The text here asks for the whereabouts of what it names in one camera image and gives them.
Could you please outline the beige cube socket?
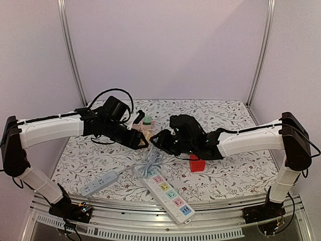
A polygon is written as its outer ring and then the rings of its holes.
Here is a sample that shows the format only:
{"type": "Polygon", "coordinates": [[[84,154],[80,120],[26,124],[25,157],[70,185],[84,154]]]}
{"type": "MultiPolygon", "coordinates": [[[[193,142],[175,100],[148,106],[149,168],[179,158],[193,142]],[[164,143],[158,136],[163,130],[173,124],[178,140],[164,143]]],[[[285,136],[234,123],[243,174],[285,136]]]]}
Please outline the beige cube socket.
{"type": "Polygon", "coordinates": [[[148,142],[148,148],[150,149],[150,139],[153,136],[153,134],[151,133],[144,133],[144,137],[146,139],[146,141],[148,142]]]}

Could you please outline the red cube socket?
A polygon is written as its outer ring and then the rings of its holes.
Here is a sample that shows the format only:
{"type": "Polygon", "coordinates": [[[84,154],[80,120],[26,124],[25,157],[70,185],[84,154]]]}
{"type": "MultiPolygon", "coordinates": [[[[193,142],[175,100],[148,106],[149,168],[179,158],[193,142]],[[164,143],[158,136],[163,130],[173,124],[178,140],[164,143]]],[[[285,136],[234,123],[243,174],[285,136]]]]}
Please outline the red cube socket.
{"type": "Polygon", "coordinates": [[[190,154],[189,165],[192,173],[203,172],[206,168],[206,161],[199,159],[194,154],[190,154]]]}

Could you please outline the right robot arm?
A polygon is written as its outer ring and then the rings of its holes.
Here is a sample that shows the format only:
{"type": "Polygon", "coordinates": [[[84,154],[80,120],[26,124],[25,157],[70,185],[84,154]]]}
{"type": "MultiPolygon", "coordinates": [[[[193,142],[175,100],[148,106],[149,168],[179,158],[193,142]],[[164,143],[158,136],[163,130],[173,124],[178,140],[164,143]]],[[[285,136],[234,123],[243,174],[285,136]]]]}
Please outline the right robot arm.
{"type": "Polygon", "coordinates": [[[243,209],[246,223],[254,223],[284,215],[286,195],[314,156],[315,145],[300,122],[290,112],[280,119],[253,128],[230,131],[218,128],[205,132],[198,121],[186,114],[170,117],[170,129],[151,137],[150,142],[169,155],[193,154],[198,159],[223,158],[254,151],[284,150],[285,160],[276,180],[268,189],[264,204],[243,209]]]}

